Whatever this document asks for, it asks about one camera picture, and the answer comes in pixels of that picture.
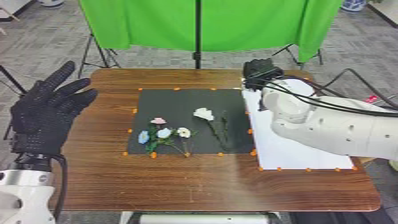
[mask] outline blue flower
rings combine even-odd
[[[158,131],[158,138],[168,138],[168,136],[170,136],[170,129],[168,128],[163,128]]]
[[[147,131],[142,131],[138,135],[138,143],[143,145],[147,143],[147,140],[149,140]]]

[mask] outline white flower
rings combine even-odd
[[[198,108],[193,112],[193,116],[202,118],[207,121],[214,120],[213,114],[211,114],[211,110],[207,110],[207,108]]]
[[[170,129],[168,128],[163,128],[158,131],[158,138],[168,138],[168,136],[170,136]]]
[[[190,129],[188,128],[177,128],[177,134],[181,138],[190,138]]]

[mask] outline pink flower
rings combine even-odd
[[[152,124],[165,124],[165,119],[161,117],[156,117],[152,120],[150,120],[150,123]]]

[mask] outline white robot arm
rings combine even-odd
[[[275,83],[294,92],[284,81]],[[314,98],[341,106],[389,112],[358,100],[330,96]],[[312,106],[291,94],[268,88],[262,88],[262,106],[273,112],[271,130],[284,138],[333,154],[398,160],[398,118]]]
[[[0,177],[0,223],[55,224],[47,210],[53,174],[37,170],[7,170]]]

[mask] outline black glove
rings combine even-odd
[[[10,108],[12,152],[60,155],[71,124],[83,108],[90,105],[97,91],[76,93],[90,84],[79,79],[56,89],[74,71],[67,62],[44,81],[37,81],[26,95]]]

